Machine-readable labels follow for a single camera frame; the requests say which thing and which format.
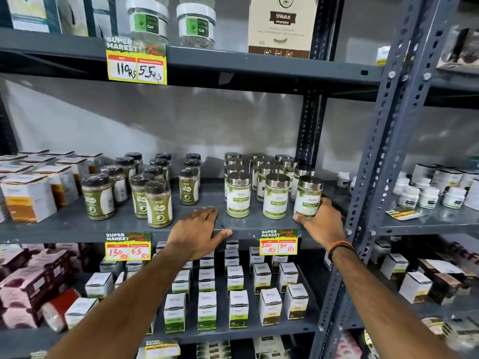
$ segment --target bracelet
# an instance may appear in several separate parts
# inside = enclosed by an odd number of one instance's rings
[[[333,263],[332,261],[332,253],[334,252],[334,250],[337,248],[337,247],[344,247],[344,248],[348,248],[350,249],[351,251],[353,251],[354,253],[356,253],[353,245],[351,243],[349,243],[348,241],[337,241],[337,242],[334,242],[329,253],[328,253],[328,259]]]

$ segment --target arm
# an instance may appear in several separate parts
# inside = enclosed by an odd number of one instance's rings
[[[177,222],[155,259],[93,308],[46,358],[133,358],[177,273],[232,234],[223,230],[211,239],[217,216],[217,210],[202,208]]]
[[[334,242],[345,239],[341,213],[329,199],[324,199],[315,218],[308,220],[295,214],[294,219],[328,252]],[[338,247],[332,260],[381,359],[459,358],[367,269],[356,253]]]

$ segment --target forearm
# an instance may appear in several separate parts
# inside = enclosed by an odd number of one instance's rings
[[[339,247],[332,258],[382,359],[458,358],[354,252]]]
[[[168,244],[135,276],[92,309],[51,350],[47,359],[131,359],[163,297],[189,257]]]

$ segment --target silver metal lid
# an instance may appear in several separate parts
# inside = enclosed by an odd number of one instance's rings
[[[251,176],[242,171],[233,171],[228,174],[228,183],[236,186],[248,186],[251,184]]]
[[[298,176],[303,176],[303,175],[314,176],[314,175],[317,174],[317,172],[314,170],[314,168],[310,168],[309,166],[298,165],[295,168],[295,174],[298,175]]]
[[[323,181],[317,176],[303,175],[299,178],[298,186],[309,190],[323,190]]]
[[[249,160],[252,161],[254,159],[259,159],[260,157],[266,157],[266,154],[264,154],[262,152],[252,152],[249,155]]]
[[[281,160],[279,164],[285,168],[294,168],[297,166],[298,162],[294,158],[287,158]]]
[[[232,165],[232,164],[246,165],[247,161],[241,157],[228,157],[225,159],[225,166]]]
[[[289,187],[289,176],[272,173],[266,175],[266,185],[270,187]]]
[[[258,157],[256,159],[254,159],[251,163],[253,166],[259,166],[259,165],[262,165],[262,164],[272,164],[272,163],[275,163],[277,161],[275,161],[271,156],[265,156],[265,157]]]
[[[226,152],[225,160],[230,157],[241,157],[241,154],[239,152]]]
[[[291,158],[293,158],[293,157],[290,156],[290,155],[286,155],[286,154],[276,154],[276,155],[274,155],[274,159],[276,161],[279,161],[279,162],[283,161],[284,159],[291,159]]]
[[[246,165],[241,165],[241,164],[232,164],[232,165],[226,165],[225,166],[225,175],[228,176],[230,173],[234,171],[242,171],[242,172],[247,172],[249,168]]]
[[[261,164],[258,166],[258,174],[268,175],[271,173],[278,173],[279,167],[276,164]]]

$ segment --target hand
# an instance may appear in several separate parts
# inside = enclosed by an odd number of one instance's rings
[[[323,198],[318,213],[312,219],[301,214],[294,214],[293,219],[311,234],[313,239],[329,252],[334,242],[345,239],[341,213],[334,209],[331,200]]]
[[[190,259],[200,259],[233,234],[231,229],[224,229],[211,238],[217,216],[218,210],[211,207],[192,211],[171,229],[167,245],[187,251]]]

